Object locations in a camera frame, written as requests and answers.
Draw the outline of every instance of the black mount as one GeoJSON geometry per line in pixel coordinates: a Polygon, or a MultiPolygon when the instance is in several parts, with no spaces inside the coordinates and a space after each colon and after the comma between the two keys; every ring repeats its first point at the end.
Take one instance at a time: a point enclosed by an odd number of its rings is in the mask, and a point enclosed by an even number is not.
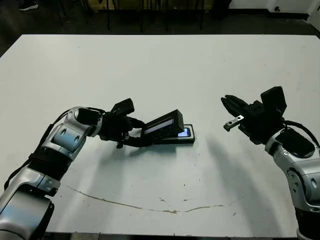
{"type": "Polygon", "coordinates": [[[282,116],[287,108],[281,86],[275,86],[260,96],[262,103],[256,100],[252,104],[233,95],[221,98],[226,110],[235,117],[223,127],[229,131],[239,125],[239,129],[256,145],[266,144],[272,135],[285,127],[282,116]]]}

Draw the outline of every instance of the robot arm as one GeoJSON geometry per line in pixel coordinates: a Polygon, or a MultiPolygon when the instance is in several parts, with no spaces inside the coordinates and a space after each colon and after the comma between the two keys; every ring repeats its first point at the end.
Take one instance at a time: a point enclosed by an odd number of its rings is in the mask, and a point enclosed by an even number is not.
{"type": "Polygon", "coordinates": [[[247,104],[226,95],[222,103],[235,119],[223,127],[230,131],[239,125],[254,144],[264,144],[265,151],[287,178],[295,215],[297,236],[301,240],[320,238],[320,146],[314,135],[303,125],[282,117],[287,105],[280,86],[261,94],[262,103],[247,104]],[[288,126],[304,130],[312,140],[288,126]]]}
{"type": "Polygon", "coordinates": [[[152,145],[149,138],[129,136],[133,128],[145,125],[127,116],[133,111],[129,98],[117,103],[110,112],[74,107],[58,117],[34,153],[4,185],[5,191],[0,197],[0,239],[36,240],[43,236],[54,211],[54,204],[45,196],[56,194],[61,178],[82,149],[86,137],[99,135],[102,140],[116,141],[117,148],[152,145]],[[64,116],[64,122],[53,129],[64,116]]]}

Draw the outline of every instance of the white table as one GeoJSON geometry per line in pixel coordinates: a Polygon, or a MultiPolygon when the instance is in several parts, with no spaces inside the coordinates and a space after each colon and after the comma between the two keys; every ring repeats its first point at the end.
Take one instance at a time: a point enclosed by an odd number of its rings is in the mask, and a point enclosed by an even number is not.
{"type": "Polygon", "coordinates": [[[232,116],[220,97],[252,103],[282,86],[285,118],[319,138],[319,66],[315,36],[23,35],[0,58],[0,183],[65,109],[131,97],[145,122],[179,109],[196,142],[116,149],[87,138],[48,231],[294,237],[285,176],[264,146],[223,129],[232,116]]]}

